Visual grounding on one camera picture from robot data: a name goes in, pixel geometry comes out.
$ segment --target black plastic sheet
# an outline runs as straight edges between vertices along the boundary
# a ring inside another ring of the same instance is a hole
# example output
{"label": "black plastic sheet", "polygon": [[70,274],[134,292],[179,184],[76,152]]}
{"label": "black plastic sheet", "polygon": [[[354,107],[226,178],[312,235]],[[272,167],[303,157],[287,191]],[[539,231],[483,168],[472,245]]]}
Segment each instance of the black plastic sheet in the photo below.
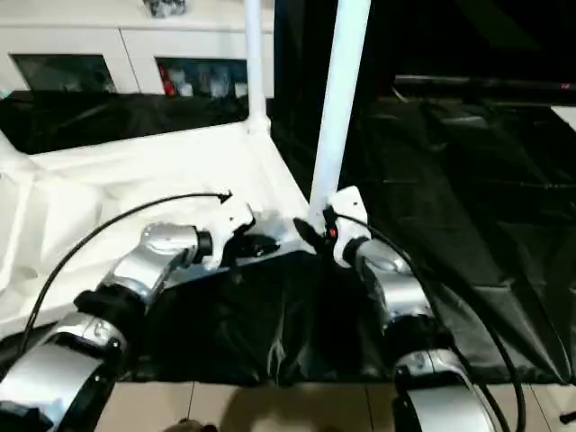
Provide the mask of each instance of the black plastic sheet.
{"label": "black plastic sheet", "polygon": [[[36,153],[245,115],[232,101],[15,94],[0,103],[0,129]],[[309,190],[316,142],[297,139],[292,120],[275,119],[273,135]],[[547,108],[382,103],[353,119],[341,186],[360,188],[370,221],[425,275],[476,381],[509,375],[468,302],[497,328],[524,382],[575,382],[575,153],[576,135]],[[373,309],[353,273],[303,252],[241,273],[164,293],[128,378],[390,379]],[[15,341],[0,345],[0,363]]]}

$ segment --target tile floor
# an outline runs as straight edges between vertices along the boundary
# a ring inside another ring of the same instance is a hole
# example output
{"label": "tile floor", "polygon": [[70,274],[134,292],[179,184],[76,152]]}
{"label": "tile floor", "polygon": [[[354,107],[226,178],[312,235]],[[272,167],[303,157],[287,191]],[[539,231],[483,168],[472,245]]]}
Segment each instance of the tile floor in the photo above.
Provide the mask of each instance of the tile floor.
{"label": "tile floor", "polygon": [[[492,386],[508,422],[516,426],[510,386]],[[545,418],[532,387],[525,386],[527,432],[564,432]],[[289,389],[239,389],[200,383],[123,383],[97,432],[161,432],[189,417],[222,432],[393,432],[391,385],[305,384]]]}

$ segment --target black cable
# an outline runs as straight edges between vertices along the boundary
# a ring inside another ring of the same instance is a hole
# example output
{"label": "black cable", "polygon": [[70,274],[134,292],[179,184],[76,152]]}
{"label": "black cable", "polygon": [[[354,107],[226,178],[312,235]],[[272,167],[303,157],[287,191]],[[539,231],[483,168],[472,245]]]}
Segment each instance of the black cable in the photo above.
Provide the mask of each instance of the black cable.
{"label": "black cable", "polygon": [[576,411],[561,414],[559,420],[563,425],[570,425],[574,420],[576,420]]}
{"label": "black cable", "polygon": [[103,223],[99,227],[96,227],[90,234],[88,234],[86,237],[84,237],[82,240],[80,240],[60,260],[58,265],[56,265],[56,267],[54,267],[54,270],[52,270],[52,273],[50,273],[50,275],[48,276],[48,279],[46,280],[46,282],[42,286],[42,289],[40,290],[40,293],[38,294],[38,298],[36,299],[36,302],[34,303],[34,307],[32,308],[32,311],[30,313],[30,317],[28,318],[28,322],[26,322],[26,328],[24,329],[24,332],[22,334],[22,341],[20,342],[20,346],[18,347],[17,358],[21,357],[26,352],[26,348],[28,346],[28,342],[30,340],[32,330],[34,329],[34,323],[36,322],[36,319],[38,318],[38,314],[40,312],[42,303],[44,302],[44,298],[46,297],[46,294],[48,293],[48,289],[50,288],[50,286],[52,285],[52,283],[54,282],[54,280],[56,279],[56,277],[58,276],[58,274],[60,273],[62,268],[64,268],[64,266],[68,263],[68,261],[78,252],[78,250],[83,248],[86,245],[86,243],[88,243],[90,240],[92,240],[94,237],[96,237],[98,234],[100,234],[106,228],[110,227],[111,225],[113,225],[114,223],[116,223],[118,221],[121,221],[123,219],[128,218],[129,216],[131,216],[134,213],[141,212],[142,210],[146,210],[146,209],[153,207],[155,205],[167,203],[170,201],[182,200],[184,198],[203,198],[203,197],[216,197],[220,200],[221,203],[223,203],[228,198],[230,198],[231,195],[230,194],[223,194],[223,193],[184,193],[181,195],[166,196],[164,198],[160,198],[159,200],[155,200],[152,202],[146,202],[142,205],[139,205],[138,207],[134,207],[131,210],[125,211],[124,213],[121,213],[118,216],[113,217],[112,219],[106,221],[105,223]]}
{"label": "black cable", "polygon": [[[462,366],[464,366],[464,369],[466,370],[466,372],[470,376],[472,376],[473,375],[473,369],[472,369],[472,366],[470,365],[470,362],[468,361],[468,359],[466,357],[464,357],[464,355],[460,352],[460,350],[458,349],[457,346],[453,346],[453,350],[456,353],[456,355],[458,356],[460,363],[462,363]],[[488,389],[488,386],[486,384],[484,384],[483,382],[480,384],[476,384],[476,385],[478,385],[478,388],[480,389],[480,391],[484,395],[484,398],[486,398],[486,401],[490,405],[490,409],[492,410],[492,412],[496,416],[496,419],[498,420],[500,427],[502,428],[502,432],[510,432],[510,426],[508,424],[508,421],[506,420],[506,417],[504,416],[504,413],[502,412],[500,405],[496,402],[496,399],[494,399],[494,395],[492,395],[491,391]]]}
{"label": "black cable", "polygon": [[[355,223],[362,225],[363,227],[367,228],[377,239],[386,243],[388,246],[390,246],[392,249],[394,249],[394,251],[398,255],[400,255],[409,264],[410,268],[412,268],[412,270],[414,271],[415,267],[412,263],[412,260],[410,259],[410,256],[405,251],[403,251],[399,247],[397,247],[394,244],[394,242],[392,242],[379,229],[377,229],[376,227],[373,227],[372,225],[369,225],[369,224],[363,222],[362,220],[354,218],[352,216],[348,216],[345,214],[339,214],[339,213],[335,213],[335,216],[342,218],[342,219],[347,219],[349,221],[355,222]],[[524,392],[522,390],[522,383],[518,379],[516,367],[512,363],[512,359],[510,358],[508,351],[504,347],[504,344],[502,343],[502,340],[500,339],[500,336],[498,335],[498,333],[496,332],[494,327],[489,322],[487,322],[486,320],[484,320],[482,318],[482,314],[477,311],[476,307],[473,306],[473,304],[470,301],[466,300],[461,295],[460,295],[460,298],[468,304],[470,309],[472,309],[472,311],[476,314],[476,316],[478,317],[478,319],[480,320],[482,325],[486,328],[486,331],[488,331],[488,334],[490,335],[492,341],[494,342],[494,345],[496,346],[500,355],[502,356],[502,359],[504,360],[504,364],[506,365],[506,367],[508,369],[508,373],[510,374],[510,380],[512,381],[512,385],[514,386],[514,393],[516,394],[516,403],[517,403],[516,432],[525,432],[525,430],[526,430],[526,400],[524,399]],[[494,410],[494,414],[496,415],[499,423],[501,424],[502,429],[505,432],[510,431],[508,422],[504,418],[504,415],[502,414],[500,406],[498,406],[498,403],[496,402],[496,400],[494,400],[494,397],[492,396],[492,394],[488,390],[488,387],[486,387],[485,385],[482,385],[482,386],[480,386],[480,389],[481,389],[482,393],[484,394],[484,396],[486,397],[486,400],[490,404],[490,407]]]}

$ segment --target glass cabinet door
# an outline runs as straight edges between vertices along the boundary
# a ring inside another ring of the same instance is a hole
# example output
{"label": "glass cabinet door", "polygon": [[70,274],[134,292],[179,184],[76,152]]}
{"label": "glass cabinet door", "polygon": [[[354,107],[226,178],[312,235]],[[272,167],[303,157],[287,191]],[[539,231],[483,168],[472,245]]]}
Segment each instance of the glass cabinet door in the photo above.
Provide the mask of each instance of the glass cabinet door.
{"label": "glass cabinet door", "polygon": [[31,90],[116,93],[104,56],[11,54]]}
{"label": "glass cabinet door", "polygon": [[0,28],[0,91],[140,91],[118,29]]}
{"label": "glass cabinet door", "polygon": [[[241,97],[248,93],[242,31],[123,30],[142,93]],[[274,97],[274,33],[263,31],[264,91]]]}
{"label": "glass cabinet door", "polygon": [[157,58],[166,95],[239,98],[248,94],[245,60]]}

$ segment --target white cabinet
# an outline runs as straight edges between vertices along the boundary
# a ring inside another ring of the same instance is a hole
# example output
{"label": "white cabinet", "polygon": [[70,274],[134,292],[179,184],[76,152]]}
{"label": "white cabinet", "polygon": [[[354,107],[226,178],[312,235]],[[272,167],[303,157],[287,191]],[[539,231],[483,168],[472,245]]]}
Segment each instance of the white cabinet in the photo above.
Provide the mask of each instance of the white cabinet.
{"label": "white cabinet", "polygon": [[[243,31],[122,30],[142,93],[168,93],[174,73],[194,94],[243,95],[247,91]],[[263,38],[265,96],[274,97],[274,36]]]}
{"label": "white cabinet", "polygon": [[[0,0],[0,94],[247,92],[241,0],[187,0],[155,19],[143,0]],[[274,1],[262,1],[266,97],[274,96]]]}
{"label": "white cabinet", "polygon": [[0,89],[140,89],[117,29],[0,28]]}

